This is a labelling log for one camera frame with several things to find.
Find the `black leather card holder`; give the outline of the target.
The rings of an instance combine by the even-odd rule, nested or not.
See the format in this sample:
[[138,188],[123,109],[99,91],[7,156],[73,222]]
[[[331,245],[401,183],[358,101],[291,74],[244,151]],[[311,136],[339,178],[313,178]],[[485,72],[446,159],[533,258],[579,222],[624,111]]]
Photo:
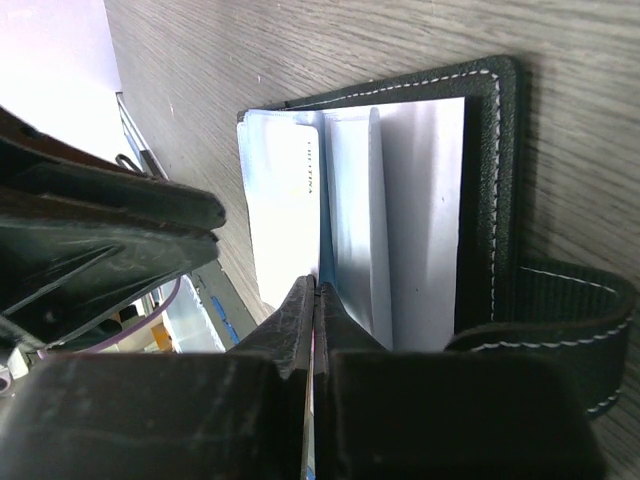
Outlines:
[[395,351],[558,363],[589,417],[620,396],[636,293],[601,270],[518,254],[528,113],[495,55],[248,109],[319,134],[320,259],[347,313]]

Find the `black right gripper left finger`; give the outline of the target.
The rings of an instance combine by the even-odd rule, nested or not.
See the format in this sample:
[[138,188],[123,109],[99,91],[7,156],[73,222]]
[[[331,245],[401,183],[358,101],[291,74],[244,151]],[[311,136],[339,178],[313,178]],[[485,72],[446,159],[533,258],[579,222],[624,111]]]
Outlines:
[[58,354],[1,428],[5,479],[301,479],[316,282],[225,353]]

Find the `white VIP card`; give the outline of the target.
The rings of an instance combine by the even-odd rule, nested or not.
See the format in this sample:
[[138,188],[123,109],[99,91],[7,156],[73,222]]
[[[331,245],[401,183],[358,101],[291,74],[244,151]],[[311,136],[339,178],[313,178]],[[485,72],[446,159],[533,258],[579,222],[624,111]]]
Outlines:
[[239,132],[259,296],[277,307],[298,277],[318,272],[319,134],[312,126],[257,117]]

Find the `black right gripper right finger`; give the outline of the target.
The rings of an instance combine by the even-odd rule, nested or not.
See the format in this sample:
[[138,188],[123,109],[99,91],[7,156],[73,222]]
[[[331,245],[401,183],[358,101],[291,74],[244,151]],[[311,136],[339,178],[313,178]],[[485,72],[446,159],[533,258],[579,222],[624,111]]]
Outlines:
[[576,395],[526,354],[398,353],[316,293],[315,467],[320,479],[601,479]]

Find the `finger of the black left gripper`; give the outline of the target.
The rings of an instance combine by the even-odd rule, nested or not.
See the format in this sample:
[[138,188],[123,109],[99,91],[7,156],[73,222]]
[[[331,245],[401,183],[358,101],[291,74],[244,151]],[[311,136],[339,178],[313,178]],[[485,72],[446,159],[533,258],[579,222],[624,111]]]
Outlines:
[[1,110],[1,185],[154,220],[215,230],[226,222],[210,192],[126,170],[37,131]]
[[68,342],[210,261],[213,233],[36,200],[1,202],[1,340]]

